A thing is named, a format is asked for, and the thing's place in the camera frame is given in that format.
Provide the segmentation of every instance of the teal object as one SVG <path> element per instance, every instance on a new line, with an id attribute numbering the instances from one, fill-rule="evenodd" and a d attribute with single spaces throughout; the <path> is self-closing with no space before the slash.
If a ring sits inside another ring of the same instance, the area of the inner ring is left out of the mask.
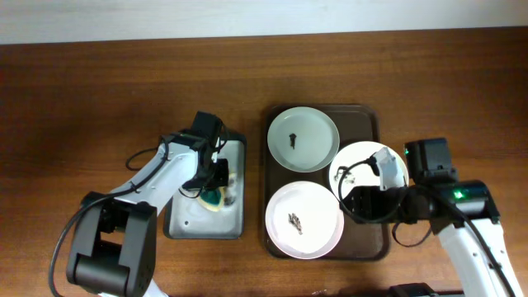
<path id="1" fill-rule="evenodd" d="M 218 206 L 222 200 L 222 194 L 219 189 L 214 191 L 203 191 L 200 194 L 200 198 L 209 205 Z"/>

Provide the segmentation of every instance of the wooden table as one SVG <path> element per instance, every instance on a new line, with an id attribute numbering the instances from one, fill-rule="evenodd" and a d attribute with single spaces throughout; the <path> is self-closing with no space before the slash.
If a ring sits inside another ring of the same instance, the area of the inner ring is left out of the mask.
<path id="1" fill-rule="evenodd" d="M 47 295 L 59 232 L 89 191 L 131 173 L 124 161 L 198 110 L 247 136 L 239 240 L 169 240 L 158 221 L 154 279 L 170 295 L 312 295 L 426 282 L 459 290 L 436 238 L 379 262 L 280 261 L 261 244 L 262 125 L 267 107 L 360 103 L 401 152 L 445 136 L 460 178 L 481 179 L 502 214 L 528 293 L 528 29 L 400 31 L 0 47 L 0 295 Z M 418 239 L 426 224 L 402 228 Z M 56 270 L 65 280 L 70 238 Z"/>

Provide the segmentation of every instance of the green light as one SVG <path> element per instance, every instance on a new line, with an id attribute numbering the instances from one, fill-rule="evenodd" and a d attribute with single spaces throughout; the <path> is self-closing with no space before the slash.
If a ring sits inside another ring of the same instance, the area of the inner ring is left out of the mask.
<path id="1" fill-rule="evenodd" d="M 462 198 L 464 198 L 464 194 L 462 194 L 461 191 L 454 191 L 453 194 L 455 195 L 455 199 L 462 199 Z"/>

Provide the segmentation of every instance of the black tray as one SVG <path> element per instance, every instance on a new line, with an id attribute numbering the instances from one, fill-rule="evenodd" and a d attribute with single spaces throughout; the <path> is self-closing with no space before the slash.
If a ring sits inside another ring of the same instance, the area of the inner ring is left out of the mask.
<path id="1" fill-rule="evenodd" d="M 291 182 L 317 182 L 331 191 L 330 186 L 328 185 L 329 165 L 316 172 L 299 173 L 282 167 L 273 156 L 271 156 L 270 150 L 267 147 L 267 131 L 270 128 L 271 122 L 282 111 L 292 107 L 296 106 L 289 105 L 272 107 L 266 118 L 266 130 L 263 141 L 265 146 L 264 212 L 266 212 L 267 203 L 273 194 L 281 187 Z M 327 114 L 333 120 L 339 130 L 339 139 L 341 140 L 339 149 L 358 141 L 380 141 L 378 120 L 374 111 L 366 106 L 315 105 L 307 107 L 318 109 Z M 291 258 L 284 254 L 271 241 L 266 231 L 266 224 L 263 223 L 262 226 L 264 228 L 264 246 L 268 252 L 274 257 Z M 389 247 L 390 240 L 387 224 L 356 224 L 352 219 L 345 216 L 345 227 L 341 240 L 331 252 L 319 259 L 376 261 L 387 255 Z"/>

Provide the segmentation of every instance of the white wall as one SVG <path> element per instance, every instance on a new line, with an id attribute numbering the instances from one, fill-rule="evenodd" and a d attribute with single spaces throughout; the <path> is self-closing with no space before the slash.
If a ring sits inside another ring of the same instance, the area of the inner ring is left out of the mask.
<path id="1" fill-rule="evenodd" d="M 528 25 L 528 0 L 0 0 L 0 44 Z"/>

